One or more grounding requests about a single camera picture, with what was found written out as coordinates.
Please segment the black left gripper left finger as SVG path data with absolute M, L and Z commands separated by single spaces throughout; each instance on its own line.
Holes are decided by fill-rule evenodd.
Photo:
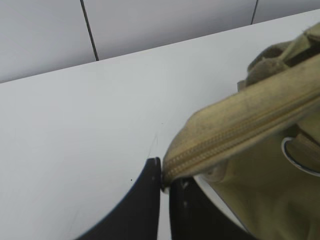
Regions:
M 136 182 L 113 210 L 80 240 L 156 240 L 161 191 L 161 161 L 147 159 Z

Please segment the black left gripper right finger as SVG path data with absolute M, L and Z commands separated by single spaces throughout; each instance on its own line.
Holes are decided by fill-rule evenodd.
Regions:
M 250 239 L 250 234 L 222 213 L 192 177 L 170 185 L 169 218 L 173 240 Z

